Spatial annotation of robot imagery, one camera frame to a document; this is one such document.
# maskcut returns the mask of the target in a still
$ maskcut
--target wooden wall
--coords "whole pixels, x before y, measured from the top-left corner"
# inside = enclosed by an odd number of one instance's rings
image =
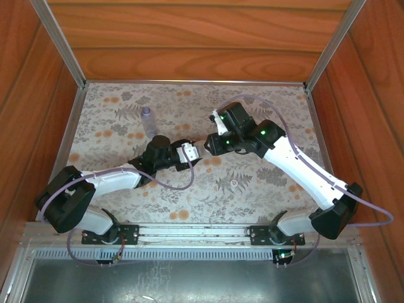
[[[383,302],[404,299],[404,5],[367,0],[312,96],[335,174],[394,214],[362,229]],[[383,221],[366,207],[356,221]]]
[[[90,80],[306,81],[350,0],[49,0]]]
[[[46,186],[76,83],[29,1],[0,1],[0,286]]]

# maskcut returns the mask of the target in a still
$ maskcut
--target water bottle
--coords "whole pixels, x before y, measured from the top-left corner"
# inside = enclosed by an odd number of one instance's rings
[[[150,139],[153,138],[157,134],[156,127],[156,119],[154,116],[154,112],[149,108],[149,106],[145,106],[141,109],[141,120],[143,123],[143,128],[145,129],[146,136]]]

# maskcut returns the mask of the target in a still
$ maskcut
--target metal frame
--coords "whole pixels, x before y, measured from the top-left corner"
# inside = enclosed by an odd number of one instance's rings
[[[314,106],[313,97],[311,95],[311,92],[307,90],[306,95],[307,95],[307,106],[309,107],[311,121],[313,122],[314,131],[316,132],[317,142],[320,148],[321,156],[323,157],[324,167],[327,172],[334,175],[333,166],[331,164],[330,156],[328,155],[326,142],[324,140],[323,132],[321,130],[321,125],[318,119],[316,107]]]
[[[127,246],[124,259],[196,259],[211,260],[271,260],[270,249],[278,246],[251,246],[246,234],[249,224],[140,224],[140,241],[137,246]],[[310,249],[317,235],[306,234],[307,245],[299,250]],[[7,280],[0,294],[0,302],[19,302],[28,283],[34,259],[67,259],[66,234],[57,234],[41,222],[28,222],[21,238]],[[73,253],[83,259],[94,256],[110,256],[119,246],[92,246],[81,244],[81,233],[72,237]],[[357,229],[346,228],[337,240],[321,239],[319,249],[347,249],[361,302],[380,302],[376,285]]]
[[[73,145],[74,135],[80,120],[81,110],[83,109],[84,101],[86,99],[88,85],[78,87],[76,96],[74,98],[73,106],[71,108],[70,116],[66,129],[64,130],[63,139],[56,156],[55,164],[50,174],[49,181],[53,180],[55,176],[62,170],[69,158],[71,146]]]
[[[203,223],[137,223],[140,226],[137,246],[126,247],[152,247],[152,248],[243,248],[252,246],[246,234],[246,228],[256,224],[203,224]],[[306,234],[306,246],[311,247],[317,240],[317,233]],[[65,247],[66,234],[57,234],[52,226],[42,222],[27,222],[25,232],[21,238],[22,247]],[[322,238],[319,248],[347,248],[351,245],[362,245],[357,229],[345,229],[337,240]],[[72,236],[72,247],[87,247],[81,244],[81,234]],[[279,246],[265,246],[266,248],[279,248]]]
[[[219,80],[87,80],[88,83],[130,84],[195,84],[195,85],[248,85],[248,86],[304,86],[297,81],[219,81]]]
[[[324,51],[321,53],[320,58],[311,71],[309,79],[306,82],[306,88],[310,92],[313,90],[321,74],[326,69],[327,64],[333,57],[342,39],[348,32],[349,28],[356,19],[356,16],[359,14],[359,11],[362,9],[365,2],[366,0],[352,0],[349,8],[347,9],[347,12],[344,14],[340,24],[336,28],[335,33],[331,37],[330,41],[327,43]]]
[[[348,248],[349,260],[361,302],[381,302],[376,283],[363,249]]]
[[[77,62],[73,51],[66,40],[61,27],[57,23],[55,16],[53,15],[51,8],[47,4],[46,0],[30,0],[33,8],[37,12],[39,19],[47,30],[50,38],[52,39],[54,45],[59,51],[63,58],[64,63],[70,70],[72,77],[74,78],[77,85],[81,88],[84,87],[86,83],[86,78],[82,72],[80,65]]]

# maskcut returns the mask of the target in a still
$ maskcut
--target floral patterned surface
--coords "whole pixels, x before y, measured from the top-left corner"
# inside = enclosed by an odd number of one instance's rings
[[[208,116],[224,101],[254,94],[273,102],[291,128],[294,140],[323,165],[307,100],[301,87],[160,85],[92,83],[88,89],[68,165],[79,170],[115,167],[142,154],[149,139],[140,119],[142,106],[157,116],[158,133],[171,142],[198,141],[216,131]],[[265,104],[239,100],[256,122],[271,119]],[[160,171],[157,179],[172,186],[189,181],[188,170]],[[236,180],[238,185],[230,182]],[[282,210],[313,205],[311,197],[287,174],[256,155],[229,153],[204,159],[195,166],[195,182],[185,191],[171,191],[154,182],[125,189],[92,201],[119,221],[189,223],[266,223]]]

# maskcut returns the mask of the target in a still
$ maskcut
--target bottle cap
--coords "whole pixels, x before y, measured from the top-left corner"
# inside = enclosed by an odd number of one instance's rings
[[[145,116],[150,115],[150,113],[152,112],[152,110],[149,108],[149,106],[145,106],[141,109],[141,113]]]

